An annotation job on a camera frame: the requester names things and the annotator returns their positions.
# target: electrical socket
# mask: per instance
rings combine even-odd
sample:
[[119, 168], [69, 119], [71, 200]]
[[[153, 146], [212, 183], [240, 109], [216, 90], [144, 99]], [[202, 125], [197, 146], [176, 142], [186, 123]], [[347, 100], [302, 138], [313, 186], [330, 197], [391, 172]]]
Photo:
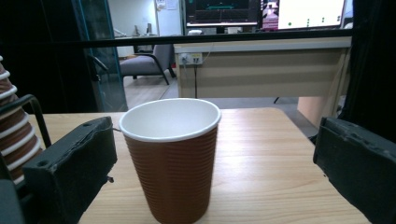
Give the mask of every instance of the electrical socket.
[[202, 53], [181, 53], [178, 55], [178, 63], [182, 64], [202, 64]]

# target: screen display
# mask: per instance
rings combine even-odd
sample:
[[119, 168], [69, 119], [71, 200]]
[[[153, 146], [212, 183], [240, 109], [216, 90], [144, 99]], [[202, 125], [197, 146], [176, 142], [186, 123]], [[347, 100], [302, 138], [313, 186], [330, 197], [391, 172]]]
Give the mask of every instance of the screen display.
[[262, 30], [340, 27], [345, 0], [262, 0]]
[[257, 25], [259, 0], [186, 0], [187, 27]]

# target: gray chair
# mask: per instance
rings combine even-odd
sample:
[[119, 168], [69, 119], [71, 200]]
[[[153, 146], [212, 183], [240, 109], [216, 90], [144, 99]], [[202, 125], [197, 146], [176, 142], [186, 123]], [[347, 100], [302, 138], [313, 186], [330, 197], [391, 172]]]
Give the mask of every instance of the gray chair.
[[173, 44], [155, 45], [152, 54], [137, 53], [136, 57], [120, 63], [122, 79], [138, 76], [163, 76], [166, 84], [169, 81], [165, 72], [169, 70], [172, 77], [176, 77], [172, 63], [175, 62], [175, 49]]

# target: wooden table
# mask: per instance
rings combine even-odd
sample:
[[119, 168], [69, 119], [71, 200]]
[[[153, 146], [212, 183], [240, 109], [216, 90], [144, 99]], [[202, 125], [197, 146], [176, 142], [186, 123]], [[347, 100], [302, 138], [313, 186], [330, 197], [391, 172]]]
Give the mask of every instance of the wooden table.
[[[45, 115], [52, 143], [79, 124], [122, 113]], [[80, 223], [157, 223], [121, 133], [118, 161]], [[275, 108], [222, 110], [212, 194], [198, 223], [369, 223], [312, 162], [314, 146]]]

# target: brown paper cup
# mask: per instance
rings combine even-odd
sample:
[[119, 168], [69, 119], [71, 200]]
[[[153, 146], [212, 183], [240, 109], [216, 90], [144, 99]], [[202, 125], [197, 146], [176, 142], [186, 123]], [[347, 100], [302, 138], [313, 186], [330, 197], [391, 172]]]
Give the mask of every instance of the brown paper cup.
[[197, 99], [137, 106], [120, 119], [149, 209], [161, 223], [193, 223], [210, 199], [220, 110]]

